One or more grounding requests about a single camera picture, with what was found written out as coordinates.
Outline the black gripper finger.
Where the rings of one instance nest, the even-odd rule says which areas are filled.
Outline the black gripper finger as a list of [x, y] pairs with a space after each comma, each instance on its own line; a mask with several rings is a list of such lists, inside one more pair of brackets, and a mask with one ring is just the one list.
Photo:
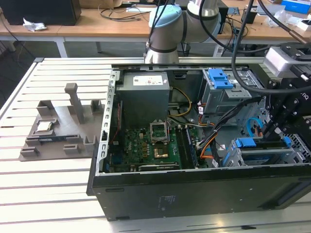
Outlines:
[[277, 141], [280, 134], [296, 134], [305, 141], [305, 98], [268, 98], [268, 140]]
[[263, 140], [279, 140], [279, 134], [287, 131], [287, 110], [283, 107], [287, 96], [285, 94], [266, 97], [267, 123], [263, 128]]

